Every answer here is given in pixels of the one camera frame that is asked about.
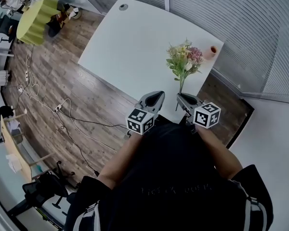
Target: yellow tablecloth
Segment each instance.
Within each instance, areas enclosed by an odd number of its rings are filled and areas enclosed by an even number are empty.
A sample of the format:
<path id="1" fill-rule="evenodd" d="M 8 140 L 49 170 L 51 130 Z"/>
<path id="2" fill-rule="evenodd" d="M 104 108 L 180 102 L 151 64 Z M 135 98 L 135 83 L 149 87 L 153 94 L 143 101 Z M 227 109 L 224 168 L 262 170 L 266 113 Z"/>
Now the yellow tablecloth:
<path id="1" fill-rule="evenodd" d="M 40 45 L 43 43 L 43 33 L 46 23 L 53 15 L 58 14 L 58 0 L 39 0 L 22 15 L 16 36 L 27 44 Z"/>

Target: wooden desk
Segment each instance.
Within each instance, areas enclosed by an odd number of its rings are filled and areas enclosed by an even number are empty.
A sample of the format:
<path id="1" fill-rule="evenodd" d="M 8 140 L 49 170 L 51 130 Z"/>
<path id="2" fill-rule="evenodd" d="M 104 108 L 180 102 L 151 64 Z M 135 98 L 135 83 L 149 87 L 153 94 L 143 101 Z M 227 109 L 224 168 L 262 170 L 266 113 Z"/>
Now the wooden desk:
<path id="1" fill-rule="evenodd" d="M 31 183 L 33 179 L 39 177 L 41 174 L 44 173 L 43 172 L 43 173 L 41 173 L 39 175 L 36 175 L 36 176 L 32 177 L 31 166 L 36 165 L 37 163 L 39 163 L 39 162 L 43 161 L 44 159 L 50 157 L 54 153 L 50 153 L 47 156 L 44 156 L 44 157 L 40 158 L 38 161 L 33 162 L 33 163 L 28 163 L 23 158 L 23 156 L 19 152 L 19 148 L 18 148 L 17 144 L 15 143 L 15 141 L 13 139 L 13 136 L 11 135 L 11 133 L 9 132 L 9 130 L 8 130 L 7 126 L 6 126 L 6 122 L 15 120 L 15 119 L 17 119 L 19 117 L 22 117 L 24 115 L 25 114 L 18 115 L 18 116 L 15 116 L 13 118 L 10 118 L 10 119 L 6 119 L 6 118 L 3 119 L 3 117 L 1 116 L 1 137 L 3 139 L 4 145 L 5 145 L 8 153 L 9 154 L 14 154 L 18 158 L 18 160 L 19 160 L 19 162 L 20 162 L 20 164 L 22 166 L 22 169 L 20 171 L 23 174 L 23 176 L 25 177 L 26 182 L 27 183 Z"/>

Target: pink flower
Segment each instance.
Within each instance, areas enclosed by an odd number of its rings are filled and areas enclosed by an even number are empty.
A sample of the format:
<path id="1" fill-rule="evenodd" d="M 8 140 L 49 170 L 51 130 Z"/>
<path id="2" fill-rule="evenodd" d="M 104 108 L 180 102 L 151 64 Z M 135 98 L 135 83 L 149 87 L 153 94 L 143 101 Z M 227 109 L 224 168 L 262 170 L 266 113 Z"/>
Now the pink flower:
<path id="1" fill-rule="evenodd" d="M 195 62 L 195 64 L 200 64 L 203 61 L 202 52 L 196 47 L 189 48 L 190 52 L 187 55 L 187 58 Z"/>

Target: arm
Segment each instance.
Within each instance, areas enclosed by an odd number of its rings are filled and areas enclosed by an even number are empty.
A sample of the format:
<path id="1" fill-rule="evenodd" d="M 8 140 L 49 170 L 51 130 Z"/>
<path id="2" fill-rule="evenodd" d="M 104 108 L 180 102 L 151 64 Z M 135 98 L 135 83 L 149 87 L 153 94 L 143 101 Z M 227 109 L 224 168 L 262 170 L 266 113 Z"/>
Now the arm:
<path id="1" fill-rule="evenodd" d="M 12 7 L 10 7 L 9 5 L 6 5 L 6 4 L 1 4 L 0 7 L 3 9 L 14 10 Z"/>
<path id="2" fill-rule="evenodd" d="M 135 155 L 141 140 L 142 135 L 138 133 L 132 134 L 117 154 L 106 163 L 97 179 L 110 189 L 118 185 L 125 176 L 129 163 Z"/>
<path id="3" fill-rule="evenodd" d="M 197 130 L 210 151 L 215 167 L 222 177 L 231 179 L 243 169 L 237 157 L 222 144 L 211 130 L 200 126 L 197 126 Z"/>

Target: flower bouquet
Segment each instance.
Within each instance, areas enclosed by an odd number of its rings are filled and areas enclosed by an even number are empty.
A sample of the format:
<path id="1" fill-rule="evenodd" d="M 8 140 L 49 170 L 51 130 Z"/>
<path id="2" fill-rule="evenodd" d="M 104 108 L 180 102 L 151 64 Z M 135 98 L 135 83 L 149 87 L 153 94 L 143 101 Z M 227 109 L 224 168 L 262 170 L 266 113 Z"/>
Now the flower bouquet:
<path id="1" fill-rule="evenodd" d="M 174 80 L 180 82 L 180 94 L 187 76 L 200 72 L 199 68 L 203 63 L 202 52 L 198 48 L 191 46 L 192 43 L 186 40 L 183 44 L 176 47 L 170 45 L 167 50 L 170 56 L 170 58 L 166 60 L 167 66 L 177 76 Z"/>

